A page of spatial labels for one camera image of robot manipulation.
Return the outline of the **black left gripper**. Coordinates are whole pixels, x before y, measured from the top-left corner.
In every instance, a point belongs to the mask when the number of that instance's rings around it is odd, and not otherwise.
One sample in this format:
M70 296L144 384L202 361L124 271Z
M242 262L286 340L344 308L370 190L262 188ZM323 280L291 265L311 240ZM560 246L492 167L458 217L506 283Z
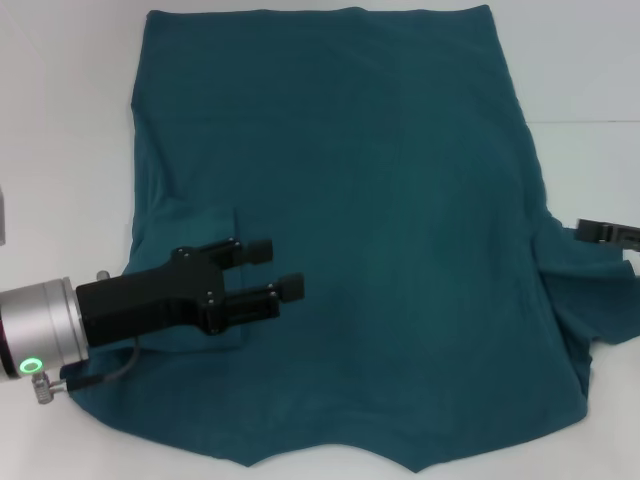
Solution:
M88 345L101 347L176 326L209 335L277 318L282 304L305 298L302 273L265 286L225 293L224 270L271 262L270 239L235 238L178 249L163 265L80 285L76 297Z

